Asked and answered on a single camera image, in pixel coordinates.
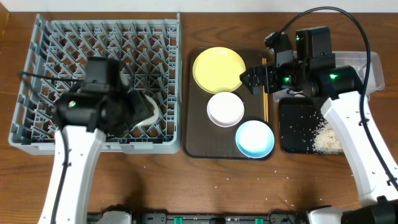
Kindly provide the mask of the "pale green cup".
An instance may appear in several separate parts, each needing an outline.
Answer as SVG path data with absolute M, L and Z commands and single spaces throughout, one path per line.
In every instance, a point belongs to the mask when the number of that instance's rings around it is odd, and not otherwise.
M 134 107 L 136 123 L 134 127 L 149 126 L 159 118 L 159 107 L 148 95 L 144 95 L 140 102 Z

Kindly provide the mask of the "light blue bowl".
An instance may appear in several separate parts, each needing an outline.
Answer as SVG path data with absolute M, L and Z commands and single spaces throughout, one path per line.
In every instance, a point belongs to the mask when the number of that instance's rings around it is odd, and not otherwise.
M 262 121 L 246 121 L 237 129 L 235 143 L 246 157 L 261 159 L 271 154 L 275 137 L 271 128 Z

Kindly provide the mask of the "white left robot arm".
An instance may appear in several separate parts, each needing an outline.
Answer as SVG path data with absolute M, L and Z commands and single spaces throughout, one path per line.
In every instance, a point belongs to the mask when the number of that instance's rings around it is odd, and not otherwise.
M 86 222 L 93 177 L 107 135 L 154 124 L 157 103 L 131 84 L 134 74 L 119 60 L 90 57 L 53 106 L 55 157 L 40 223 Z

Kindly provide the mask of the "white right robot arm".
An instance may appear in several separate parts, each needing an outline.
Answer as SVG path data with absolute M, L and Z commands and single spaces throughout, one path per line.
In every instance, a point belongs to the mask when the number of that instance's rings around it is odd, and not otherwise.
M 371 115 L 364 81 L 336 66 L 328 27 L 296 31 L 296 49 L 284 33 L 266 39 L 275 60 L 247 69 L 240 80 L 253 95 L 291 88 L 302 92 L 336 133 L 358 189 L 361 208 L 324 207 L 309 223 L 397 223 L 397 164 Z

